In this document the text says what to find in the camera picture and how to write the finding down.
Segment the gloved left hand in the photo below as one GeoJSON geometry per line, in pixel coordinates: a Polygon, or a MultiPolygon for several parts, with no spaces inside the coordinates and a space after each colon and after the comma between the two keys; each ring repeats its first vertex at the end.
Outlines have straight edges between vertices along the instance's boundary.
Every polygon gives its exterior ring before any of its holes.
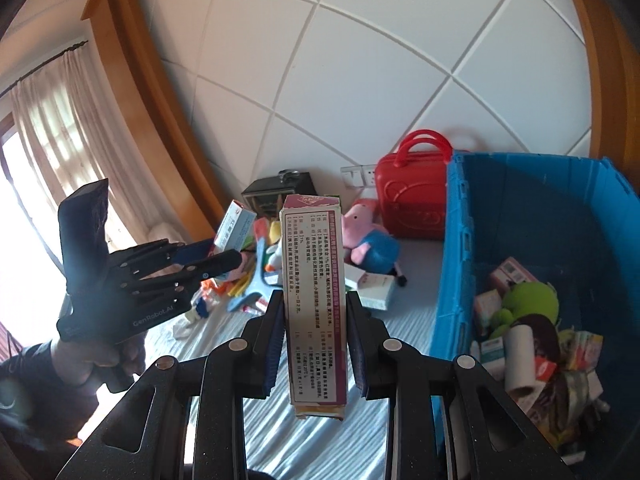
{"type": "Polygon", "coordinates": [[[140,376],[145,370],[145,337],[145,332],[137,334],[120,346],[56,338],[50,343],[52,365],[58,378],[71,387],[84,386],[96,368],[120,366],[127,376],[140,376]]]}

